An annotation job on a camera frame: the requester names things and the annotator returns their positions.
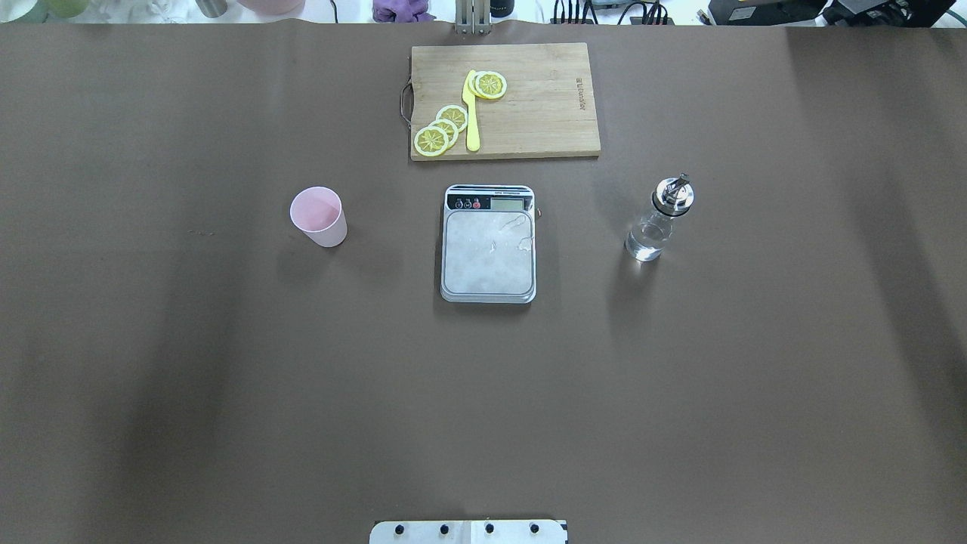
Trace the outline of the clear glass sauce bottle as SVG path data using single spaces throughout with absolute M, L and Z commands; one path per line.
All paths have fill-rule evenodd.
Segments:
M 672 235 L 675 221 L 690 211 L 694 200 L 694 186 L 687 173 L 657 183 L 650 193 L 649 206 L 633 221 L 626 234 L 626 251 L 639 262 L 658 259 Z

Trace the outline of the pink plastic cup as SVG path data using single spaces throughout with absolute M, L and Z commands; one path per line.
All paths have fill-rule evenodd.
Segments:
M 341 197 L 326 187 L 311 187 L 294 196 L 289 217 L 294 227 L 324 248 L 341 245 L 348 236 Z

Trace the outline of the silver digital kitchen scale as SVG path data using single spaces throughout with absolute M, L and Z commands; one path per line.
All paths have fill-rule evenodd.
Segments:
M 446 188 L 440 294 L 452 303 L 526 305 L 534 300 L 534 190 L 487 184 Z

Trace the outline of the yellow plastic knife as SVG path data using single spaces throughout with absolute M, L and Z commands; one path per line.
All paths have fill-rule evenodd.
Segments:
M 477 98 L 465 87 L 466 77 L 462 87 L 462 102 L 468 111 L 468 125 L 465 129 L 465 146 L 468 152 L 476 153 L 480 150 L 480 133 L 476 111 Z

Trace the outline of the middle lemon slice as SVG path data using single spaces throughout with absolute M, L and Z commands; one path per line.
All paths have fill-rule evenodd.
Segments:
M 444 131 L 446 134 L 446 148 L 452 148 L 456 144 L 460 134 L 459 127 L 456 123 L 453 123 L 449 119 L 435 119 L 429 126 Z

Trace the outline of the upper lemon slice of three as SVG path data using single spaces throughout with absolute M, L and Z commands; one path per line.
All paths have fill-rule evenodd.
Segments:
M 468 125 L 468 111 L 459 104 L 446 104 L 436 114 L 436 120 L 448 120 L 462 133 Z

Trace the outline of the wooden cutting board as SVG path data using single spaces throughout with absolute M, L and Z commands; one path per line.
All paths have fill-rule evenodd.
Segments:
M 589 48 L 585 42 L 525 45 L 414 46 L 410 55 L 412 131 L 431 123 L 448 104 L 462 104 L 471 72 L 493 71 L 508 90 L 477 99 L 480 147 L 464 138 L 440 155 L 456 159 L 598 157 L 600 128 Z

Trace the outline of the front lemon slice of pair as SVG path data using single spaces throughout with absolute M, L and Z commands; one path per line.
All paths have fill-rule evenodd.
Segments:
M 471 89 L 481 99 L 498 100 L 507 92 L 508 83 L 507 79 L 501 73 L 480 71 L 474 75 Z

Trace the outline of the hidden lemon slice of pair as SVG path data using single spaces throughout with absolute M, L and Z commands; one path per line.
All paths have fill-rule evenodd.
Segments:
M 465 80 L 465 87 L 472 93 L 475 97 L 484 97 L 481 95 L 479 89 L 476 86 L 477 71 L 469 71 Z

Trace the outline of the black thermos bottle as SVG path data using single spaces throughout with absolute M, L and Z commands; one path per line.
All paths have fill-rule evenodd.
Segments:
M 490 0 L 491 17 L 510 17 L 515 7 L 515 0 Z

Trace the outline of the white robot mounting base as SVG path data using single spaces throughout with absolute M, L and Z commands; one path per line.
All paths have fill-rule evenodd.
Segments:
M 369 543 L 569 543 L 567 522 L 553 519 L 384 521 Z

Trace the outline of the purple cloth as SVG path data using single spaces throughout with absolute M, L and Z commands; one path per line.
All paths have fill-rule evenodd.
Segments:
M 372 3 L 372 16 L 376 22 L 428 22 L 435 16 L 428 13 L 426 0 L 378 0 Z

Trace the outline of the black power strip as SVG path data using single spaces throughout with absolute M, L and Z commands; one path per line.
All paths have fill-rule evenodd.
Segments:
M 553 1 L 546 23 L 558 25 L 672 26 L 662 1 Z

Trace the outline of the aluminium frame post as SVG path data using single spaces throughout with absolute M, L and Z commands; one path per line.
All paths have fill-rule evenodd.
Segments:
M 491 32 L 490 0 L 456 0 L 455 32 L 463 36 L 484 36 Z

